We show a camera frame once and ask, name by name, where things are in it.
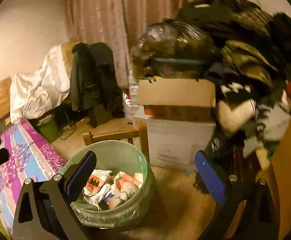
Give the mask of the tan sponge block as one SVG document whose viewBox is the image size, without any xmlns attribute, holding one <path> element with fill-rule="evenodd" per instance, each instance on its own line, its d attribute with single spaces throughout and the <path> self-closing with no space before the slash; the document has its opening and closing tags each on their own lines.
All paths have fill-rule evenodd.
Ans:
<svg viewBox="0 0 291 240">
<path fill-rule="evenodd" d="M 109 209 L 114 209 L 116 206 L 120 205 L 122 202 L 121 198 L 109 198 L 108 199 L 108 207 Z"/>
</svg>

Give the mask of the grey paper ball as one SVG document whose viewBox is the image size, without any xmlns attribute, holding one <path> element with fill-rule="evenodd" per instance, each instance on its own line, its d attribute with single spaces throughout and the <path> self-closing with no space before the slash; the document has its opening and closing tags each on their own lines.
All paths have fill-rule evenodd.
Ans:
<svg viewBox="0 0 291 240">
<path fill-rule="evenodd" d="M 138 187 L 130 182 L 124 182 L 120 189 L 120 199 L 128 200 L 130 199 L 136 192 L 138 191 Z"/>
</svg>

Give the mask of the green lined trash bin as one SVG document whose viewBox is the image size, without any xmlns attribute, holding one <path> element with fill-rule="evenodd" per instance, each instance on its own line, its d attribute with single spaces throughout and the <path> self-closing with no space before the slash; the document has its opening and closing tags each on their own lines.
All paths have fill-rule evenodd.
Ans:
<svg viewBox="0 0 291 240">
<path fill-rule="evenodd" d="M 79 163 L 88 151 L 94 152 L 97 157 L 94 170 L 110 170 L 112 174 L 110 181 L 98 193 L 90 194 L 84 187 L 78 199 L 71 203 L 79 221 L 84 226 L 106 229 L 127 228 L 139 223 L 148 212 L 156 184 L 144 154 L 124 141 L 96 142 L 74 155 L 59 172 L 64 174 L 71 165 Z M 120 198 L 124 182 L 136 185 L 138 191 L 114 209 L 109 209 L 108 199 Z"/>
</svg>

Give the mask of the floral striped bedspread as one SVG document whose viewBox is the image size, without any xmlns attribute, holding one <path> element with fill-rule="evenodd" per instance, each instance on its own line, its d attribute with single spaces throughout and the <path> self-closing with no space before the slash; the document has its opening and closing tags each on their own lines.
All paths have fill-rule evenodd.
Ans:
<svg viewBox="0 0 291 240">
<path fill-rule="evenodd" d="M 11 239 L 24 180 L 50 180 L 66 161 L 27 120 L 12 125 L 0 135 L 0 139 L 0 148 L 9 152 L 9 160 L 0 165 L 0 231 Z"/>
</svg>

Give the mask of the crumpled red white wrapper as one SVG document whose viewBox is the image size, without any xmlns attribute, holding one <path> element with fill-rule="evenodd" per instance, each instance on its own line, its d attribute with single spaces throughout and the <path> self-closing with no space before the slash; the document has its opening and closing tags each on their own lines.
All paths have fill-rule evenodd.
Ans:
<svg viewBox="0 0 291 240">
<path fill-rule="evenodd" d="M 90 175 L 85 188 L 90 194 L 96 194 L 100 189 L 110 181 L 112 171 L 110 170 L 94 170 Z"/>
</svg>

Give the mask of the small green waste bin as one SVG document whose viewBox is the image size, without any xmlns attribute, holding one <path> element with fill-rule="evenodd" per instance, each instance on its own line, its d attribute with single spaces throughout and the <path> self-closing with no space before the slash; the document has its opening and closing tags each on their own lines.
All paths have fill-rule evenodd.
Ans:
<svg viewBox="0 0 291 240">
<path fill-rule="evenodd" d="M 54 142 L 59 138 L 59 128 L 54 114 L 38 120 L 35 128 L 48 142 Z"/>
</svg>

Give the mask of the right white satin cover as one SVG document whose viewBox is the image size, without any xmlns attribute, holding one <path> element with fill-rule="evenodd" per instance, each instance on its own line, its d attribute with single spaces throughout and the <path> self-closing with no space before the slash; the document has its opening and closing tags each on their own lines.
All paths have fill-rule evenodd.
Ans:
<svg viewBox="0 0 291 240">
<path fill-rule="evenodd" d="M 59 106 L 70 92 L 71 42 L 53 46 L 33 73 L 17 73 L 10 87 L 10 118 L 37 119 Z"/>
</svg>

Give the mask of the white HP printer box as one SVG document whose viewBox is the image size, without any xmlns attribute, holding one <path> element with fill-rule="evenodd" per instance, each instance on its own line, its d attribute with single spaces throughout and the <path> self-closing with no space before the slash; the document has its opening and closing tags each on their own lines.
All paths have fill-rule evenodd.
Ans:
<svg viewBox="0 0 291 240">
<path fill-rule="evenodd" d="M 146 124 L 150 165 L 181 171 L 195 171 L 195 154 L 208 145 L 215 128 L 213 122 L 187 122 L 156 119 L 135 113 L 133 125 Z"/>
</svg>

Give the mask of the wooden chair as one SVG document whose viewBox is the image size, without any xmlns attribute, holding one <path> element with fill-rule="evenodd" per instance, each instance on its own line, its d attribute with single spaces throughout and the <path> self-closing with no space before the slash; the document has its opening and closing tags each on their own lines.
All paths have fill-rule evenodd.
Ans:
<svg viewBox="0 0 291 240">
<path fill-rule="evenodd" d="M 102 134 L 92 134 L 92 132 L 89 132 L 84 133 L 82 137 L 86 146 L 106 140 L 124 140 L 124 139 L 127 139 L 128 143 L 133 145 L 134 144 L 133 139 L 139 138 L 141 152 L 144 154 L 147 161 L 150 162 L 148 130 L 146 123 L 143 121 L 137 122 L 137 128 Z"/>
</svg>

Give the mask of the open brown cardboard box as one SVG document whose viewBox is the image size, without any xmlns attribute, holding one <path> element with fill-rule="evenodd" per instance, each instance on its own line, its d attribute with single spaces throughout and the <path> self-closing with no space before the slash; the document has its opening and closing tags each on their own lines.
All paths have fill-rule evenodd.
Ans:
<svg viewBox="0 0 291 240">
<path fill-rule="evenodd" d="M 211 122 L 215 85 L 205 79 L 142 79 L 137 102 L 154 118 Z"/>
</svg>

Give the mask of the dark jacket on chair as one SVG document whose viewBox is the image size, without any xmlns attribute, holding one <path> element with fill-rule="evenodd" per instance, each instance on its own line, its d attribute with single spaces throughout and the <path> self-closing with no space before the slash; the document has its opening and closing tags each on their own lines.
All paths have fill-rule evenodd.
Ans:
<svg viewBox="0 0 291 240">
<path fill-rule="evenodd" d="M 83 111 L 103 105 L 113 117 L 124 117 L 122 90 L 117 84 L 111 48 L 103 42 L 77 43 L 72 54 L 72 109 Z"/>
</svg>

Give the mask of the black plastic bag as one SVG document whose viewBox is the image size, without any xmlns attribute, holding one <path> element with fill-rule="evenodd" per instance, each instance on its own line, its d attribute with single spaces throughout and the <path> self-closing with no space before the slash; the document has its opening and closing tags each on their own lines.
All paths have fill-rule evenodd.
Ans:
<svg viewBox="0 0 291 240">
<path fill-rule="evenodd" d="M 134 78 L 200 79 L 219 50 L 201 29 L 165 19 L 150 25 L 131 48 Z"/>
</svg>

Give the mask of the pink patterned curtain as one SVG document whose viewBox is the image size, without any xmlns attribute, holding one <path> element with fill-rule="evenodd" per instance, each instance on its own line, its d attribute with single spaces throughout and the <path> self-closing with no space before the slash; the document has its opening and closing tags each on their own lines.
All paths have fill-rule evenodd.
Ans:
<svg viewBox="0 0 291 240">
<path fill-rule="evenodd" d="M 118 86 L 129 87 L 130 48 L 152 23 L 173 18 L 195 0 L 64 0 L 72 42 L 104 42 L 114 54 Z"/>
</svg>

